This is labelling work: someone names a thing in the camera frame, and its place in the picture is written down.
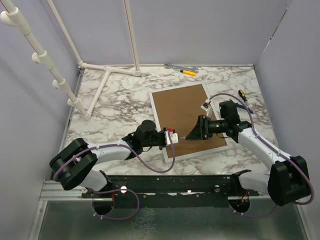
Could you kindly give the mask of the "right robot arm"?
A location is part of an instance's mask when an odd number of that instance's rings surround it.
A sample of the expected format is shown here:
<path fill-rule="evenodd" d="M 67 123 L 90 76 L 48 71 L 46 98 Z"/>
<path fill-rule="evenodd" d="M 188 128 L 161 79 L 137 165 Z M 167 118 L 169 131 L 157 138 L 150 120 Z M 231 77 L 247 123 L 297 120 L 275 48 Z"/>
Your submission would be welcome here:
<path fill-rule="evenodd" d="M 229 189 L 240 196 L 247 190 L 268 194 L 278 206 L 313 197 L 306 160 L 291 156 L 259 135 L 252 123 L 242 121 L 237 104 L 232 100 L 219 104 L 221 120 L 199 115 L 187 141 L 208 140 L 216 134 L 226 134 L 236 143 L 251 151 L 269 170 L 269 175 L 244 170 L 236 173 Z"/>

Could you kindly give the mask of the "white picture frame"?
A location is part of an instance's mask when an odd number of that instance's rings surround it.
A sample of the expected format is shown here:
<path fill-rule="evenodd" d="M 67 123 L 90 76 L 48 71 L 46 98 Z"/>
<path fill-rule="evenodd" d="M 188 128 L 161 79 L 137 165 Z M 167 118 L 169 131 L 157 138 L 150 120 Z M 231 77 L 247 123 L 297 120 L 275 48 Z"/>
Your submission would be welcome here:
<path fill-rule="evenodd" d="M 178 137 L 186 137 L 195 127 L 198 116 L 206 114 L 201 105 L 209 98 L 209 92 L 203 83 L 189 83 L 150 90 L 149 98 L 157 130 L 167 127 L 175 129 Z M 208 140 L 179 139 L 179 143 L 174 145 L 175 157 L 170 146 L 162 152 L 164 161 L 171 163 L 173 160 L 178 162 L 230 148 L 229 139 L 214 135 Z"/>

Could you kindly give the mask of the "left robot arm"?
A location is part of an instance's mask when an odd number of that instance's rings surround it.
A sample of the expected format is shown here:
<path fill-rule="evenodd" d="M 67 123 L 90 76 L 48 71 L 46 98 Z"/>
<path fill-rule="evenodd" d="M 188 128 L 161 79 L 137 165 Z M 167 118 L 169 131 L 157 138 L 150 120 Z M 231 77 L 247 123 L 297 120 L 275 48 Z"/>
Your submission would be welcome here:
<path fill-rule="evenodd" d="M 174 129 L 165 127 L 157 131 L 153 121 L 144 120 L 134 132 L 114 142 L 89 144 L 83 138 L 77 138 L 50 161 L 53 180 L 59 182 L 64 190 L 82 186 L 93 189 L 101 198 L 106 197 L 111 190 L 109 180 L 102 170 L 93 170 L 95 165 L 138 158 L 149 170 L 166 173 L 166 170 L 157 170 L 147 165 L 140 154 L 144 152 L 144 148 L 159 147 L 162 150 L 173 145 L 176 137 Z"/>

